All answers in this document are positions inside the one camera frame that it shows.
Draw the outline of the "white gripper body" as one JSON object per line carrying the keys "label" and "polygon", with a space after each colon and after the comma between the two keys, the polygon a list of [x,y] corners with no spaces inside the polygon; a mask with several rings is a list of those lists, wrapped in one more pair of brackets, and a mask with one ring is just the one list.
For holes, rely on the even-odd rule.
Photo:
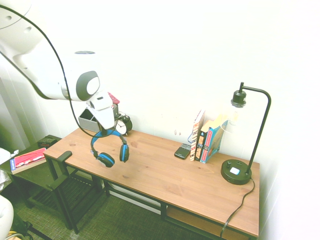
{"label": "white gripper body", "polygon": [[112,107],[107,107],[102,110],[93,109],[90,106],[86,106],[95,119],[102,125],[104,129],[111,129],[115,125],[114,111]]}

